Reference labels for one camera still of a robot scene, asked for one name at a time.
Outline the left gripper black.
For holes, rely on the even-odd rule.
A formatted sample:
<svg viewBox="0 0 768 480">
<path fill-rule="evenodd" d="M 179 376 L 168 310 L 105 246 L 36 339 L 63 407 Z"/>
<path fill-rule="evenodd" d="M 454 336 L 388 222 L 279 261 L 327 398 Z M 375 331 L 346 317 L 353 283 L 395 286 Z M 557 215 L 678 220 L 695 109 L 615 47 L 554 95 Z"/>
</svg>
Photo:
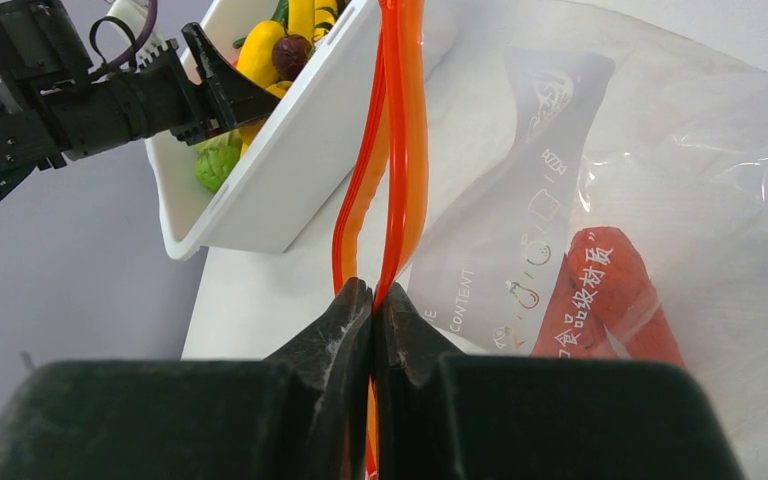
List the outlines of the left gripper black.
<svg viewBox="0 0 768 480">
<path fill-rule="evenodd" d="M 134 140 L 168 131 L 176 140 L 195 145 L 275 110 L 279 98 L 239 73 L 199 24 L 186 24 L 182 35 L 195 60 L 200 84 L 186 73 L 175 39 L 165 41 L 135 70 L 112 77 L 112 84 L 120 89 L 117 101 Z"/>
</svg>

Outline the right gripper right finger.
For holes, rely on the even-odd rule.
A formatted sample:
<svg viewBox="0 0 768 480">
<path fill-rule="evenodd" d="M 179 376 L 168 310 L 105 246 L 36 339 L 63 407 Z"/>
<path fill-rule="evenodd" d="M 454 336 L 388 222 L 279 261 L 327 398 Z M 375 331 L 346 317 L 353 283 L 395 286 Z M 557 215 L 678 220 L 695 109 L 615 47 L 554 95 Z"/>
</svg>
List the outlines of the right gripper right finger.
<svg viewBox="0 0 768 480">
<path fill-rule="evenodd" d="M 468 355 L 394 285 L 373 321 L 382 479 L 739 479 L 667 364 Z"/>
</svg>

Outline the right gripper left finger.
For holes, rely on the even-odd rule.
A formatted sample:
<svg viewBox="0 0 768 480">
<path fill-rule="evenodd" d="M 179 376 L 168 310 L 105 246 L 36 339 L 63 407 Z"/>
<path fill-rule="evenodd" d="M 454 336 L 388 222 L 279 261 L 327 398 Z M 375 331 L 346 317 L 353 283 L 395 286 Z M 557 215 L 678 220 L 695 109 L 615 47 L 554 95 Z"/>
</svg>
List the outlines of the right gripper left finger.
<svg viewBox="0 0 768 480">
<path fill-rule="evenodd" d="M 0 479 L 361 479 L 372 293 L 262 360 L 60 361 L 0 414 Z"/>
</svg>

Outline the clear zip bag red zipper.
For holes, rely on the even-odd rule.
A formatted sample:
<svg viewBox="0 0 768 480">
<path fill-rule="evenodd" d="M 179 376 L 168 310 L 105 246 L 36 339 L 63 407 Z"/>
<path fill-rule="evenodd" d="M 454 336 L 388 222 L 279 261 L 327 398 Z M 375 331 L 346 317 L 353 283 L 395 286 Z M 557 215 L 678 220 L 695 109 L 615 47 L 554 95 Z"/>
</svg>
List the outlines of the clear zip bag red zipper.
<svg viewBox="0 0 768 480">
<path fill-rule="evenodd" d="M 531 350 L 573 236 L 621 229 L 742 470 L 768 479 L 768 73 L 574 1 L 426 1 L 428 202 L 399 267 L 468 355 Z"/>
</svg>

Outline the yellow mango toy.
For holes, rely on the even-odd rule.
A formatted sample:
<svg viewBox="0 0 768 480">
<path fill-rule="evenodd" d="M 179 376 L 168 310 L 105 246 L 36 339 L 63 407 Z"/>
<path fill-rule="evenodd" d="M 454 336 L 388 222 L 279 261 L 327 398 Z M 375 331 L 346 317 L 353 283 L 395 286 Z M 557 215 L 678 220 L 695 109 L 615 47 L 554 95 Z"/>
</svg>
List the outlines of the yellow mango toy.
<svg viewBox="0 0 768 480">
<path fill-rule="evenodd" d="M 259 87 L 276 83 L 279 74 L 273 65 L 272 52 L 285 36 L 283 25 L 274 20 L 258 23 L 246 37 L 238 55 L 236 69 Z"/>
</svg>

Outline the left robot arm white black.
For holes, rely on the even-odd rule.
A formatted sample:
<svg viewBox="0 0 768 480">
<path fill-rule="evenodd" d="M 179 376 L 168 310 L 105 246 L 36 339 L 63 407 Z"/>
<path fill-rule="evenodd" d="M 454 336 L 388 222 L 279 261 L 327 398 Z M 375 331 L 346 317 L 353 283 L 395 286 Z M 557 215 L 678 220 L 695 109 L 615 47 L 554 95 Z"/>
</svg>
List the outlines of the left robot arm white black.
<svg viewBox="0 0 768 480">
<path fill-rule="evenodd" d="M 274 111 L 278 98 L 239 73 L 196 23 L 182 34 L 197 81 L 175 40 L 148 50 L 157 9 L 149 3 L 139 32 L 117 19 L 127 49 L 94 65 L 97 42 L 80 39 L 61 2 L 0 3 L 0 202 L 35 170 L 166 131 L 195 145 Z"/>
</svg>

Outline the dark purple plum toy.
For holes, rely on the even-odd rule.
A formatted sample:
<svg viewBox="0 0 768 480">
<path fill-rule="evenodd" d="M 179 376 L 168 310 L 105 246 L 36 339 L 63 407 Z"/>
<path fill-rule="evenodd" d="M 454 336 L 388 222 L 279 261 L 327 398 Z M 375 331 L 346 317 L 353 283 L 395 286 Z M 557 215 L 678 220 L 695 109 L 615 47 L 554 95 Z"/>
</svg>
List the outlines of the dark purple plum toy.
<svg viewBox="0 0 768 480">
<path fill-rule="evenodd" d="M 289 34 L 272 50 L 272 63 L 281 80 L 294 81 L 313 54 L 313 45 L 304 36 Z"/>
</svg>

